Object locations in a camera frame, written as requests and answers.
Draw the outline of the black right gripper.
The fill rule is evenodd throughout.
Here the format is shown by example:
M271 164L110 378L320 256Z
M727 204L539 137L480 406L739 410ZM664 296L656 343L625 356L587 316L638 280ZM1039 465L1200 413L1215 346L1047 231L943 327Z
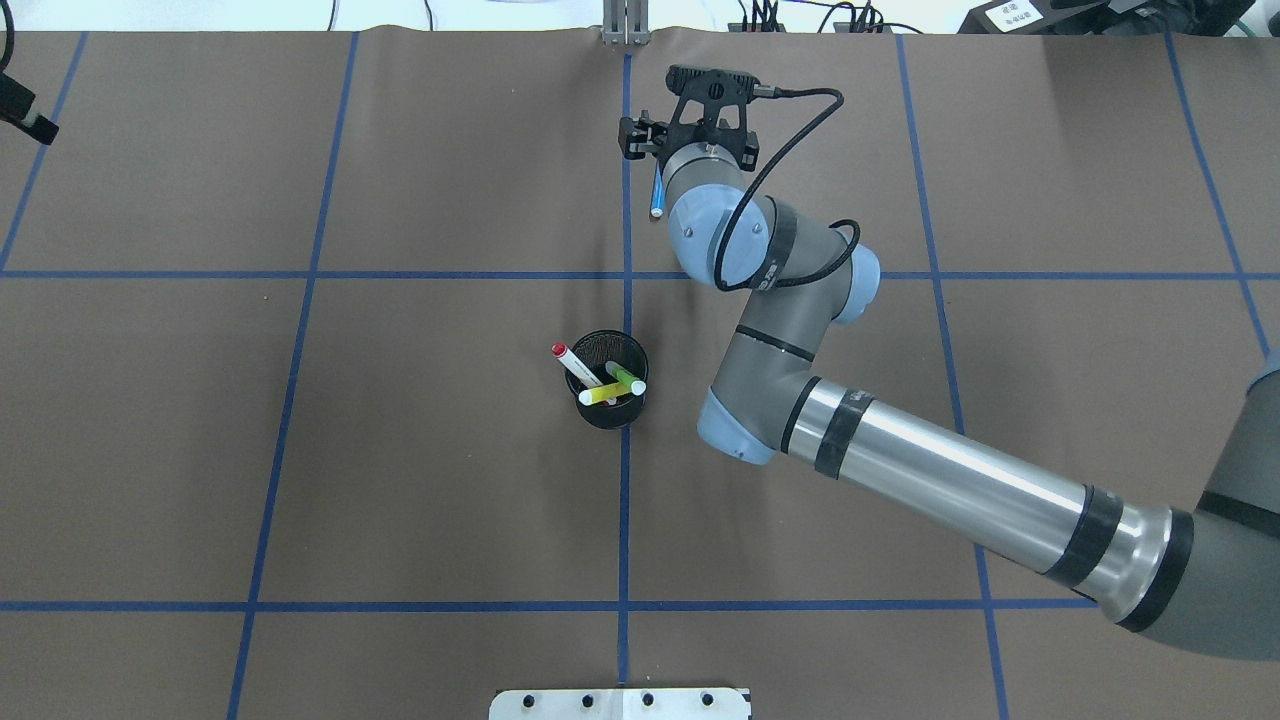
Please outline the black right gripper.
M677 152L690 147L701 152L705 146L718 147L718 156L728 158L740 170L755 170L760 151L754 131L732 127L724 119L708 126L704 120L689 124L653 120L649 117L621 117L618 141L622 143L623 159L641 161L654 158L663 170L673 165Z

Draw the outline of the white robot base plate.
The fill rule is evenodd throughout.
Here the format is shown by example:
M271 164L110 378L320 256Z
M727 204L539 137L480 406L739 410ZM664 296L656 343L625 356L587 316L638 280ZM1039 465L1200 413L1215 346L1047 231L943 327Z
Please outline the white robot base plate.
M753 719L750 691L731 687L502 691L489 719Z

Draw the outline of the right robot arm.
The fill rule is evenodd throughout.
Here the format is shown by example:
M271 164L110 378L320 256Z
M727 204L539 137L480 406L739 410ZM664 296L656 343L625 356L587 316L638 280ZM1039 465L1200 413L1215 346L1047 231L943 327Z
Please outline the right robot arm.
M698 434L754 465L783 455L974 541L1074 594L1116 626L1207 656L1277 659L1277 354L1192 510L1142 505L1014 457L815 373L832 325L881 282L851 220L814 222L756 199L751 132L710 118L623 117L628 160L655 160L682 269L714 284L717 254L749 291L707 391Z

